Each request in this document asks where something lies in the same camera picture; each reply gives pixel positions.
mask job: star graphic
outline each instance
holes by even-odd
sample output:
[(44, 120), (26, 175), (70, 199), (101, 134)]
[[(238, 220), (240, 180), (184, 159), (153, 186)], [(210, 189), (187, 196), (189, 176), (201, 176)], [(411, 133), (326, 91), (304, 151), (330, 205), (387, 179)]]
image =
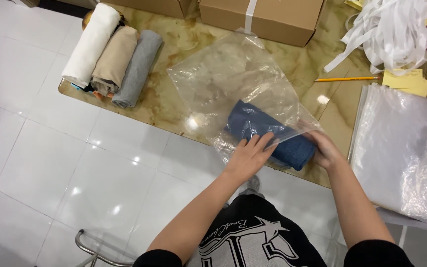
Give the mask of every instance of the star graphic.
[(279, 230), (289, 231), (288, 229), (281, 227), (281, 222), (270, 222), (260, 217), (255, 216), (260, 222), (264, 224), (261, 229), (264, 229), (266, 234), (266, 242), (270, 242), (273, 238), (275, 238)]

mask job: blue folded garment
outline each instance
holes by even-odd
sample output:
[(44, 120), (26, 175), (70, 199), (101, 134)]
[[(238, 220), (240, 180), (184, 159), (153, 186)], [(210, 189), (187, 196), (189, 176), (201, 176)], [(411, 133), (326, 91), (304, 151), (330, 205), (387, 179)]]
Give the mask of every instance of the blue folded garment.
[[(283, 125), (270, 115), (261, 111), (256, 106), (238, 100), (225, 126), (227, 132), (233, 134), (239, 140), (248, 141), (258, 134), (263, 136), (267, 132), (273, 132), (275, 137), (294, 135), (295, 130)], [(271, 155), (296, 171), (300, 171), (311, 159), (316, 150), (316, 145), (302, 135), (295, 136), (281, 142)]]

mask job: pencil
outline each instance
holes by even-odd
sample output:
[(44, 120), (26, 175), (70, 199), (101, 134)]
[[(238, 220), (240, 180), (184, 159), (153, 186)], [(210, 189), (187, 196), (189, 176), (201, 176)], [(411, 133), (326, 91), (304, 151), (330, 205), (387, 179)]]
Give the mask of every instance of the pencil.
[(316, 82), (333, 82), (333, 81), (358, 81), (358, 80), (377, 80), (380, 77), (350, 77), (350, 78), (325, 78), (316, 79)]

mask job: marble table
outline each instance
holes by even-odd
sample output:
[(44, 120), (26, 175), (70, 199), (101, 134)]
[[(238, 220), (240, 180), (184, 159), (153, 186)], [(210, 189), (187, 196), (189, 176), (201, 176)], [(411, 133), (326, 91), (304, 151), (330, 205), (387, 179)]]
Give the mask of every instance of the marble table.
[[(127, 24), (139, 31), (150, 29), (160, 34), (164, 43), (158, 52), (139, 100), (134, 108), (122, 109), (103, 101), (92, 94), (77, 91), (67, 81), (59, 86), (61, 94), (88, 102), (92, 105), (119, 113), (135, 120), (151, 124), (166, 131), (209, 144), (198, 129), (188, 122), (189, 113), (171, 82), (166, 68), (171, 67), (195, 52), (229, 33), (217, 27), (202, 24), (198, 17), (197, 1), (193, 1), (185, 20), (153, 14), (141, 10), (109, 4), (123, 13)], [(370, 76), (369, 62), (363, 51), (354, 51), (330, 73), (323, 67), (345, 45), (340, 42), (346, 33), (344, 23), (356, 9), (343, 0), (328, 0), (323, 10), (316, 33), (306, 47), (296, 47), (270, 40), (262, 40), (280, 68), (293, 85), (301, 103), (320, 122), (344, 155), (348, 155), (362, 86), (369, 81), (315, 83), (318, 77)], [(423, 66), (427, 79), (427, 63)], [(300, 172), (294, 169), (269, 166), (290, 173), (316, 184), (330, 188), (327, 173), (310, 162)]]

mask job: tiled floor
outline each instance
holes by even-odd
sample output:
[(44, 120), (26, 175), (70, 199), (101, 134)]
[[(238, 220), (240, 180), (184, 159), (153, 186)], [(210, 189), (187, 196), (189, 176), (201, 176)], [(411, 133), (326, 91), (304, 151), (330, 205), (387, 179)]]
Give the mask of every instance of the tiled floor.
[[(0, 266), (75, 266), (88, 257), (74, 244), (80, 228), (105, 242), (91, 246), (136, 257), (223, 168), (209, 146), (59, 94), (80, 25), (0, 0)], [(331, 191), (258, 175), (324, 257)]]

